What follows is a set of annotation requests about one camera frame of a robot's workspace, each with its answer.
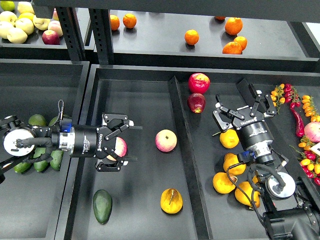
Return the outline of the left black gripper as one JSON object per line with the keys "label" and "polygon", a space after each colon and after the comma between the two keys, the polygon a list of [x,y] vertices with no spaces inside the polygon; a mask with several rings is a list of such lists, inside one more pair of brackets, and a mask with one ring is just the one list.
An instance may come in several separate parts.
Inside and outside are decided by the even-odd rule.
{"label": "left black gripper", "polygon": [[126,114],[103,113],[102,126],[73,125],[69,131],[53,129],[53,146],[69,152],[71,157],[96,158],[95,169],[98,172],[119,172],[123,166],[136,162],[136,156],[119,156],[111,149],[108,141],[127,129],[142,130]]}

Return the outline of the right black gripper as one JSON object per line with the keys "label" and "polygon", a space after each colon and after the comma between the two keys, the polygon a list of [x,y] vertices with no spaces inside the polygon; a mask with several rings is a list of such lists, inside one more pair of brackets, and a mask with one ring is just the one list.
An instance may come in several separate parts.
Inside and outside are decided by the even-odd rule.
{"label": "right black gripper", "polygon": [[271,146],[274,137],[265,118],[275,116],[277,109],[270,94],[263,94],[260,90],[250,90],[250,93],[254,98],[253,105],[236,111],[225,107],[220,94],[216,94],[212,117],[222,133],[234,128],[244,150],[242,158],[258,164],[270,164],[276,159]]}

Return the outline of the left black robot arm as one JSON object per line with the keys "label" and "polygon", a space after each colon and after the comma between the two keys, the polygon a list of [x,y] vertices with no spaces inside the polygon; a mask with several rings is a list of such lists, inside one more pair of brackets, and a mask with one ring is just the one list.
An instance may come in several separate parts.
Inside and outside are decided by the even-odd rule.
{"label": "left black robot arm", "polygon": [[73,124],[65,118],[64,101],[58,101],[58,116],[50,126],[27,124],[15,115],[0,121],[4,131],[3,147],[10,158],[0,163],[0,180],[20,163],[49,162],[55,150],[68,152],[72,158],[95,158],[98,172],[118,172],[137,158],[116,153],[116,138],[127,129],[142,130],[125,114],[102,114],[99,126]]}

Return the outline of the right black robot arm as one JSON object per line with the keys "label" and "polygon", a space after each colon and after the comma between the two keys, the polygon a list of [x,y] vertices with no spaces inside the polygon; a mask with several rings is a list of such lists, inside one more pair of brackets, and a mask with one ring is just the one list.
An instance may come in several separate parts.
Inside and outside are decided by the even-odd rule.
{"label": "right black robot arm", "polygon": [[[257,217],[271,240],[318,240],[320,238],[320,212],[308,195],[298,187],[307,188],[304,180],[293,179],[283,169],[288,158],[276,152],[274,137],[265,121],[277,111],[270,95],[252,91],[252,104],[236,110],[225,107],[216,94],[216,109],[212,116],[222,133],[235,130],[243,152],[237,155],[238,163],[227,167],[229,181],[258,211],[255,193],[259,193],[265,212]],[[230,175],[231,169],[248,165],[249,193]]]}

